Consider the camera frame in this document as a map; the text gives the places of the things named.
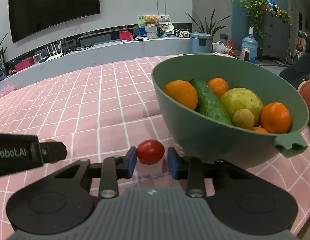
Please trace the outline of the brown kiwi behind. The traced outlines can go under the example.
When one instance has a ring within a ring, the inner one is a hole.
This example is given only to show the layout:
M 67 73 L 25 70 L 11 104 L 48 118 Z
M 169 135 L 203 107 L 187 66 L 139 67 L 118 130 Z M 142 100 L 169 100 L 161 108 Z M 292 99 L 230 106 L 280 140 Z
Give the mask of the brown kiwi behind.
M 57 142 L 57 141 L 55 141 L 55 140 L 53 140 L 53 139 L 47 139 L 47 140 L 45 140 L 45 142 Z

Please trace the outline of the pink storage box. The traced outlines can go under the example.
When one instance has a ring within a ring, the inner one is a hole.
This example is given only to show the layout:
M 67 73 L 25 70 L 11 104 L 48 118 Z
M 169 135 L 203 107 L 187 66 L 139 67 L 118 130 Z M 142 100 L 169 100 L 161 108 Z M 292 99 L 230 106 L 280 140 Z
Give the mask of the pink storage box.
M 33 57 L 29 57 L 29 58 L 26 58 L 26 59 L 22 60 L 21 62 L 17 63 L 15 65 L 15 70 L 17 72 L 19 72 L 19 71 L 26 69 L 32 65 L 34 65 Z

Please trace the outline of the trailing green plant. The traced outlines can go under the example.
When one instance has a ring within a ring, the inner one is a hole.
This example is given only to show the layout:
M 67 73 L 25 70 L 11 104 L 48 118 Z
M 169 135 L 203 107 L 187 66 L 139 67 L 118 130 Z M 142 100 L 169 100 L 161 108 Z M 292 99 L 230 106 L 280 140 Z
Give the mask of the trailing green plant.
M 255 40 L 257 43 L 262 42 L 271 32 L 283 34 L 284 39 L 289 40 L 291 34 L 292 21 L 288 12 L 284 9 L 275 7 L 271 8 L 268 0 L 240 0 L 240 5 L 247 10 L 248 27 L 253 30 L 242 40 L 241 48 L 247 43 Z M 255 44 L 256 49 L 262 45 Z

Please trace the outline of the green cucumber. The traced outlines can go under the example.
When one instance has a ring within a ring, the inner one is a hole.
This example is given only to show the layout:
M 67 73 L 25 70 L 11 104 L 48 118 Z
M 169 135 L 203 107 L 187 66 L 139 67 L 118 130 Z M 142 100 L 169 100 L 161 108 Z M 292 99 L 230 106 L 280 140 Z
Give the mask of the green cucumber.
M 215 121 L 232 125 L 226 108 L 205 81 L 194 78 L 190 80 L 190 84 L 193 85 L 198 95 L 196 112 Z

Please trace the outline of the grey round trash bin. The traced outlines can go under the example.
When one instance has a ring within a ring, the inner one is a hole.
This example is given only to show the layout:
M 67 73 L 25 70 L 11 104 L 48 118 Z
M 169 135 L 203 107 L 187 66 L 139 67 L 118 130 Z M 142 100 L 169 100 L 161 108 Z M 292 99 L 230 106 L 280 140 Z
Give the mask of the grey round trash bin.
M 190 54 L 212 53 L 212 35 L 190 33 Z

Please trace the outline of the white router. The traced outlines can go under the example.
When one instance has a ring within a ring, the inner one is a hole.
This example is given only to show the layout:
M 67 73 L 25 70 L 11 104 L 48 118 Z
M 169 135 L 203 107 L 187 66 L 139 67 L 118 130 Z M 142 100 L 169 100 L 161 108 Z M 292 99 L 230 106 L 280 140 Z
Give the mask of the white router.
M 48 51 L 48 58 L 47 61 L 51 61 L 53 59 L 57 59 L 63 55 L 62 51 L 62 42 L 57 42 L 50 44 L 49 46 L 46 46 Z

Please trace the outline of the green colander bowl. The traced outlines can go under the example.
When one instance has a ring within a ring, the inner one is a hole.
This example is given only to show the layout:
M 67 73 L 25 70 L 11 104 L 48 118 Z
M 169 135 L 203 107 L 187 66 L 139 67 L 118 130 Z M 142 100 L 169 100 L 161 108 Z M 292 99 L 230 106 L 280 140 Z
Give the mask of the green colander bowl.
M 250 168 L 307 149 L 308 108 L 287 81 L 258 65 L 213 54 L 158 63 L 152 80 L 164 122 L 188 155 Z

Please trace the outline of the blue water jug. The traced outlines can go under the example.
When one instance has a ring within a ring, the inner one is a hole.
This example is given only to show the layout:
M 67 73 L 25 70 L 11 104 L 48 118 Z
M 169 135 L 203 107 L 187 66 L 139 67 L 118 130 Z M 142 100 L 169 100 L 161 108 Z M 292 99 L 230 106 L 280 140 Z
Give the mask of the blue water jug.
M 246 36 L 241 43 L 242 50 L 246 49 L 249 51 L 249 62 L 255 63 L 258 55 L 258 42 L 254 37 L 254 28 L 249 28 L 249 34 Z

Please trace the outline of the red tomato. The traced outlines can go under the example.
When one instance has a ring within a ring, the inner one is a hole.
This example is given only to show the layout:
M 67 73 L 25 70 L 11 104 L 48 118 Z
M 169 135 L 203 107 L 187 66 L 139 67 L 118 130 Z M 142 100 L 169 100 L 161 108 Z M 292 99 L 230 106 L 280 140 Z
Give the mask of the red tomato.
M 140 143 L 137 147 L 137 157 L 143 164 L 153 165 L 158 163 L 164 156 L 165 148 L 161 142 L 149 139 Z

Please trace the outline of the black television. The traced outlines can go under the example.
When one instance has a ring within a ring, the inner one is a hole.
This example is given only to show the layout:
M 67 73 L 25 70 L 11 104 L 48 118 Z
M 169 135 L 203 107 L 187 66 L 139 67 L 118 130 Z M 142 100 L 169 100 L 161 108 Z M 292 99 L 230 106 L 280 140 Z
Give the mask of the black television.
M 12 42 L 54 25 L 99 14 L 99 0 L 8 0 Z

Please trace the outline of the teddy bear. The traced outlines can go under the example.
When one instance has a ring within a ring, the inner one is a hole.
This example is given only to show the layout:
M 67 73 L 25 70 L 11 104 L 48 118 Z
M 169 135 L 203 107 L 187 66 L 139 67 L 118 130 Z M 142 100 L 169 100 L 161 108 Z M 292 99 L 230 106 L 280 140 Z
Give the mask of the teddy bear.
M 156 26 L 161 25 L 160 19 L 156 15 L 147 15 L 145 21 L 143 22 L 145 26 Z

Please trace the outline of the orange top mandarin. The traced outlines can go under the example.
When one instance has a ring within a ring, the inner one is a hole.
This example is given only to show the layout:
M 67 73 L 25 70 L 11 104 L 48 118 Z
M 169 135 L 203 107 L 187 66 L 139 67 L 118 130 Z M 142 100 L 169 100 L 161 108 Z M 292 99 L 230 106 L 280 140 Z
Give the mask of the orange top mandarin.
M 290 111 L 280 102 L 269 103 L 263 107 L 260 123 L 269 133 L 287 133 L 292 124 Z

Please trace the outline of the brown kiwi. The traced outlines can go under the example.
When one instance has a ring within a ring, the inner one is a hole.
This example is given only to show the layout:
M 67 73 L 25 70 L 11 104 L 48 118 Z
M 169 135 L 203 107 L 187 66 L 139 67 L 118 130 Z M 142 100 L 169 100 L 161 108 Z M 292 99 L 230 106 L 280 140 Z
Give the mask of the brown kiwi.
M 45 140 L 45 142 L 57 142 L 57 141 L 55 141 L 55 140 L 53 140 L 53 139 L 47 139 L 47 140 Z
M 234 126 L 251 130 L 254 126 L 254 115 L 248 109 L 240 109 L 233 114 L 232 123 Z

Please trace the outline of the orange mandarin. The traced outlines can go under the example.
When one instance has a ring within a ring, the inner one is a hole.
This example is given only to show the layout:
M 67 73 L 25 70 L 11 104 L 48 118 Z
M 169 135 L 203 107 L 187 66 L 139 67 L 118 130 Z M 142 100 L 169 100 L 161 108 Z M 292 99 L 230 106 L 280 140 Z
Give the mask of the orange mandarin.
M 229 90 L 227 81 L 220 77 L 216 77 L 208 81 L 208 86 L 214 91 L 218 98 Z
M 260 123 L 269 133 L 287 133 L 292 124 L 290 111 L 280 102 L 269 103 L 263 107 Z
M 252 130 L 255 131 L 255 132 L 260 132 L 260 133 L 268 133 L 268 131 L 266 129 L 264 129 L 264 128 L 260 127 L 260 126 L 253 127 Z

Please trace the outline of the large orange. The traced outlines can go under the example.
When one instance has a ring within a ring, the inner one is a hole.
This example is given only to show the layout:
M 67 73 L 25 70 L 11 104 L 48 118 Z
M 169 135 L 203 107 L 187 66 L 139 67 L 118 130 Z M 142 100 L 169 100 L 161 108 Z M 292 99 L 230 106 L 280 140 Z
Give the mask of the large orange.
M 164 86 L 163 91 L 181 105 L 195 110 L 198 104 L 197 91 L 188 81 L 175 80 Z

